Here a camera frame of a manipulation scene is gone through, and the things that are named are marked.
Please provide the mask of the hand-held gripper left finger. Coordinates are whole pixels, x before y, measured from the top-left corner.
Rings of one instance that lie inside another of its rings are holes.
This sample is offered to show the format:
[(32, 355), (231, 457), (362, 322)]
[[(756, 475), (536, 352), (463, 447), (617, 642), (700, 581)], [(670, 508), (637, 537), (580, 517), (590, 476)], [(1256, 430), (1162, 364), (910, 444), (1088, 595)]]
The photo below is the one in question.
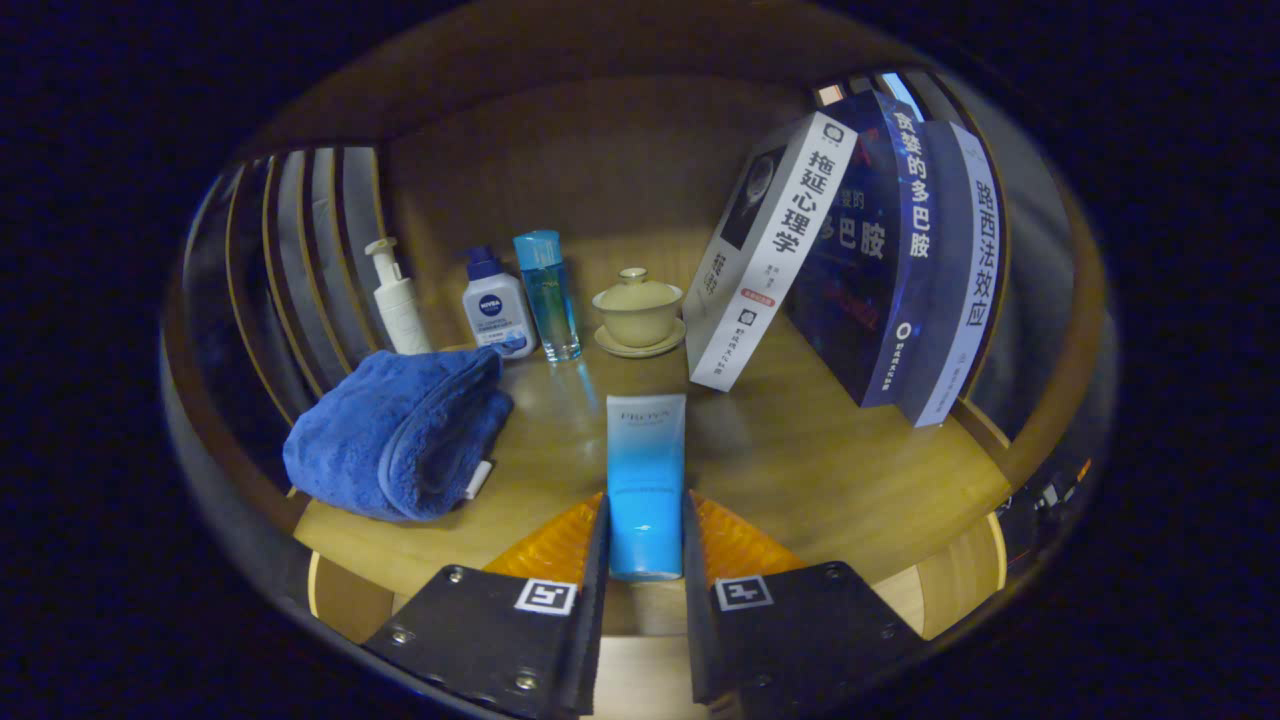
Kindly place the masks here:
[(476, 715), (589, 715), (609, 538), (609, 501), (594, 495), (509, 550), (520, 570), (445, 565), (364, 647)]

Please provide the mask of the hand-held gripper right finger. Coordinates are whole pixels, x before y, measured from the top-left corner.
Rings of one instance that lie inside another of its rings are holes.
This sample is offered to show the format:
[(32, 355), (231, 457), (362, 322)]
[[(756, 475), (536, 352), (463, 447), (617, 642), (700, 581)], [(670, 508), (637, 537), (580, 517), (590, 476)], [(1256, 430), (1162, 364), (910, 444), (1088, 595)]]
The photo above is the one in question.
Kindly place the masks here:
[(719, 533), (684, 498), (694, 700), (713, 716), (838, 716), (906, 671), (927, 643), (846, 562), (719, 574)]

